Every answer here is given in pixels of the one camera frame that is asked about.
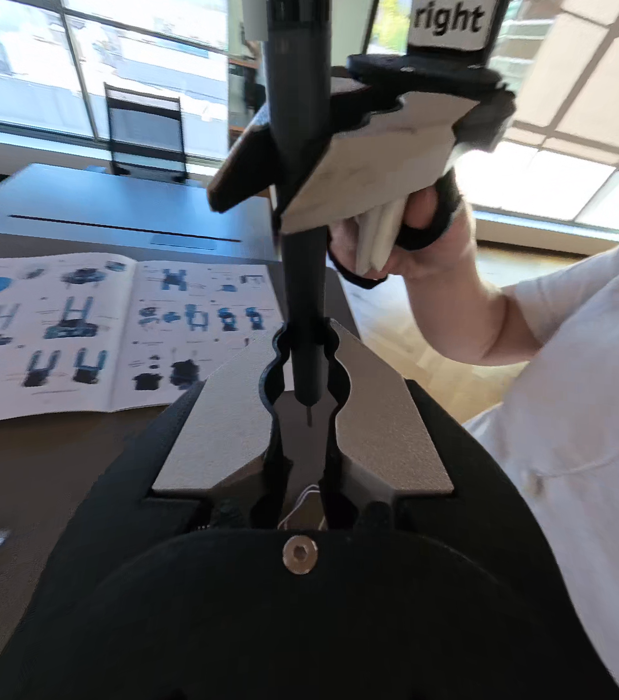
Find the black mesh back chair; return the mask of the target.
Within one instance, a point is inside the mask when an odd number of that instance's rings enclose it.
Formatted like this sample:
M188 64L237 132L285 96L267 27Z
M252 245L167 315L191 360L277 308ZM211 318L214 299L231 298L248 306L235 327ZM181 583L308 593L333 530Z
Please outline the black mesh back chair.
M108 84L104 97L112 174L185 185L181 100Z

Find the black precision screwdriver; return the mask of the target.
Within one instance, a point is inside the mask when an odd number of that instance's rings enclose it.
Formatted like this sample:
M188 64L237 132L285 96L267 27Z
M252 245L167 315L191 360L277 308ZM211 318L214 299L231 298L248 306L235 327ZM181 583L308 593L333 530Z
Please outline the black precision screwdriver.
M289 211L331 136L330 2L267 1L263 46L270 130L279 154L278 214ZM321 399L325 311L326 226L281 235L287 301L287 337L296 400L312 408Z

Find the person's right hand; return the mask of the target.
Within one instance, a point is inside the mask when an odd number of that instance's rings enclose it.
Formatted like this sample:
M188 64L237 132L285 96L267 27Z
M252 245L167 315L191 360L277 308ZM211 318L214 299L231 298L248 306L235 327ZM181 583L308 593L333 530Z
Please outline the person's right hand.
M506 310L505 297L485 285L477 271L474 219L454 171L407 198L385 263L369 262L366 272L358 272L357 248L356 217L331 224L329 257L357 287L372 290L389 276L400 276L415 293L417 309L429 314L442 311L475 318L501 316Z

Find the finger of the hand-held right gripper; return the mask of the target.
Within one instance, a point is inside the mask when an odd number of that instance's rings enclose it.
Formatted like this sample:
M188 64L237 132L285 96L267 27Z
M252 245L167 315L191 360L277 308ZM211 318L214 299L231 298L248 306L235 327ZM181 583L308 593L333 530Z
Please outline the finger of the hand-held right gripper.
M296 234L363 214L433 185L447 170L454 126L479 105L449 94L407 92L400 108L339 132L280 218Z
M350 75L332 75L330 135L300 148L301 163L290 185L294 196L328 151L332 137L365 127L373 113L401 109L392 89L362 83ZM284 183L287 166L271 132L270 106L266 101L232 146L225 162L207 187L212 211L224 213L270 186Z

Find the printed instruction sheet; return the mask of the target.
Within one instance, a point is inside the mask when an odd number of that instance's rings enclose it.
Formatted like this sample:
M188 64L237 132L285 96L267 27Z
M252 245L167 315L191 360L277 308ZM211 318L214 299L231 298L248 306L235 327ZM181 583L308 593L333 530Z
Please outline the printed instruction sheet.
M282 324L265 265L0 258L0 421L170 405Z

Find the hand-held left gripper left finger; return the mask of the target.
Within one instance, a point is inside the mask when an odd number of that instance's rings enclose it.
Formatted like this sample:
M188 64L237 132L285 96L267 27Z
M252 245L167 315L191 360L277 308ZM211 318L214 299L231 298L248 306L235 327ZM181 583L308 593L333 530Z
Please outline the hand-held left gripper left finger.
M274 403L285 389L285 328L264 331L205 381L153 483L159 497L230 502L276 529L292 463Z

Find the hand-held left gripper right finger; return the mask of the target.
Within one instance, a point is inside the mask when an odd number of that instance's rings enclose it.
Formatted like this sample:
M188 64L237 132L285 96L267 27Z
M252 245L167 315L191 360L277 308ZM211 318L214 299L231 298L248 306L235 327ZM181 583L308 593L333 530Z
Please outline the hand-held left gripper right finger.
M330 529L349 529L371 503L390 514L454 485L407 381L334 319L325 320L329 419L321 497Z

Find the person in white shirt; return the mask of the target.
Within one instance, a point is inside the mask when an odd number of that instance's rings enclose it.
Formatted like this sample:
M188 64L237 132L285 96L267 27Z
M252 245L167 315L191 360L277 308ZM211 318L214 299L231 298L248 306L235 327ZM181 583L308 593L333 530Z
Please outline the person in white shirt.
M532 510L619 683L619 246L506 291L541 349L465 428Z

